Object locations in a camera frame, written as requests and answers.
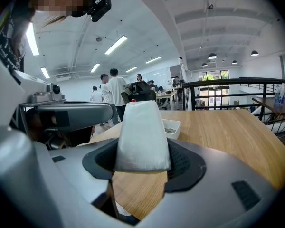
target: black railing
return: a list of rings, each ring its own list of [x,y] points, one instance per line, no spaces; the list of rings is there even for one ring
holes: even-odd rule
[[[231,78],[231,79],[218,79],[218,80],[207,80],[207,81],[197,81],[182,84],[183,90],[183,110],[188,110],[188,94],[185,91],[191,91],[191,105],[192,110],[196,109],[222,109],[222,108],[236,108],[236,107],[250,107],[250,106],[260,106],[260,104],[241,104],[241,105],[220,105],[220,106],[196,106],[196,99],[201,98],[216,98],[216,97],[233,97],[233,96],[248,96],[248,95],[262,95],[266,97],[267,95],[274,95],[274,90],[277,84],[285,84],[285,80],[276,78]],[[257,93],[244,93],[244,94],[228,94],[228,95],[205,95],[205,96],[195,96],[195,88],[203,86],[217,86],[217,85],[251,85],[263,92]],[[259,119],[261,120],[264,115],[264,107],[262,106],[261,113],[259,114]]]

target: ceiling light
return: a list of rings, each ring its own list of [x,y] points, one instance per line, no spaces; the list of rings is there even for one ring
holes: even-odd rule
[[[258,52],[257,51],[252,51],[251,52],[251,56],[253,56],[253,57],[258,56]]]
[[[111,52],[113,52],[120,44],[122,44],[125,40],[127,40],[128,37],[122,36],[118,41],[114,43],[106,52],[106,55],[109,55]]]
[[[42,67],[42,68],[41,68],[41,71],[42,71],[42,73],[43,73],[43,75],[44,75],[45,78],[49,78],[47,69],[46,69],[45,67]]]
[[[137,69],[137,67],[135,66],[135,67],[132,67],[131,69],[129,69],[128,71],[126,71],[126,73],[129,73],[129,72],[131,72],[132,70],[134,70],[134,69]]]
[[[161,59],[161,57],[157,57],[157,58],[155,58],[155,59],[152,59],[152,60],[146,62],[146,64],[151,63],[151,62],[153,62],[153,61],[155,61],[155,60],[158,60],[158,59]]]
[[[35,40],[33,23],[29,24],[26,35],[27,35],[29,47],[30,47],[33,55],[34,56],[39,55],[38,47],[37,47],[36,40]]]
[[[210,53],[208,59],[215,59],[215,58],[217,58],[217,57],[218,57],[218,56],[217,56],[216,54]]]
[[[96,63],[95,66],[92,68],[91,73],[95,72],[99,65],[100,63]]]

